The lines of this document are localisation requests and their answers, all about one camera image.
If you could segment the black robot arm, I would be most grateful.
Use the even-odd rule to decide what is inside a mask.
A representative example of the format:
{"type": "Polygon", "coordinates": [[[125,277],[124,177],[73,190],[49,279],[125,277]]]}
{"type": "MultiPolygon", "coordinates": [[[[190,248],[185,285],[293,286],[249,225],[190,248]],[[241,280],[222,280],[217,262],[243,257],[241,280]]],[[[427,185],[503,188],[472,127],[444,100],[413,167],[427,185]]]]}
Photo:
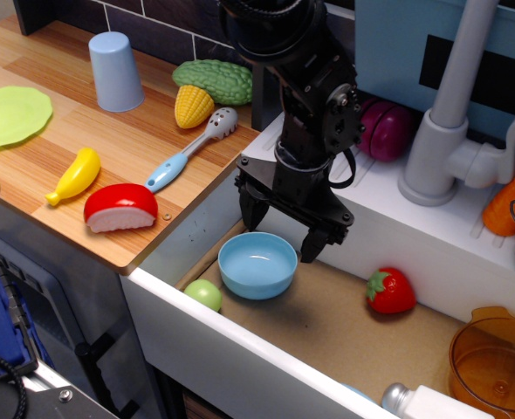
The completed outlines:
{"type": "Polygon", "coordinates": [[[223,31],[239,55],[278,80],[284,113],[273,161],[241,157],[236,185],[244,225],[255,230],[269,208],[304,224],[300,254],[311,263],[326,245],[342,244],[354,216],[334,194],[354,178],[330,179],[361,140],[356,71],[326,23],[321,1],[222,1],[223,31]]]}

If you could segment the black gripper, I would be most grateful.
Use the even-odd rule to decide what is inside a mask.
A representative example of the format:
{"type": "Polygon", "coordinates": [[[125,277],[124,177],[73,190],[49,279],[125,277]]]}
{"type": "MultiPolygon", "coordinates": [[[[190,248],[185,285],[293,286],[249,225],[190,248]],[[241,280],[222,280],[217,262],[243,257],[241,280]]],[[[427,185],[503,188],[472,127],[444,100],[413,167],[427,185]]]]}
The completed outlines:
{"type": "Polygon", "coordinates": [[[269,208],[305,225],[309,231],[300,248],[300,261],[307,264],[327,245],[342,244],[354,216],[334,191],[349,187],[354,175],[333,182],[332,166],[332,159],[317,168],[299,169],[282,161],[239,157],[235,185],[246,229],[254,231],[269,208]]]}

